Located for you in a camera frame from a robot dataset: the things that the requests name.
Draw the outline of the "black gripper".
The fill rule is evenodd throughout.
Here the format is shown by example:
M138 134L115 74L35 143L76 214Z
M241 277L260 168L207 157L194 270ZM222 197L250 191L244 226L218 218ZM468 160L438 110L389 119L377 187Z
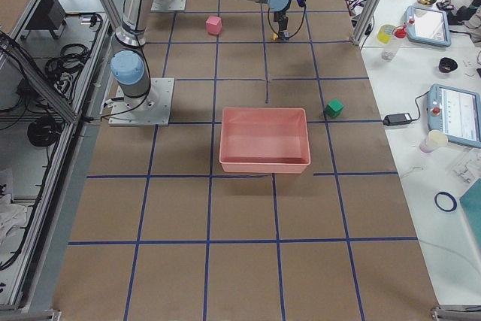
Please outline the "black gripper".
M274 22L278 25L279 30L287 30L289 18L285 11L274 12Z

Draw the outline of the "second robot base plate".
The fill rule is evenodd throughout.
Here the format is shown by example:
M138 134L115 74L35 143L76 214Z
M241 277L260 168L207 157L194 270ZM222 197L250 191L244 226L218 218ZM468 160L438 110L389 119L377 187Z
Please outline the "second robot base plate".
M186 0L153 0L151 11L153 12L172 12L184 11Z

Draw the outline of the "robot arm base plate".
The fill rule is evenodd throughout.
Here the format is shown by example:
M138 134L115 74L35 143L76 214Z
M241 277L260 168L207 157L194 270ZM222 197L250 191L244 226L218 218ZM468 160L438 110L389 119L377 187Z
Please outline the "robot arm base plate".
M109 117L108 123L110 126L167 126L173 93L174 78L154 77L145 101L143 98L126 98L118 86L116 97L121 100L113 103L113 115Z

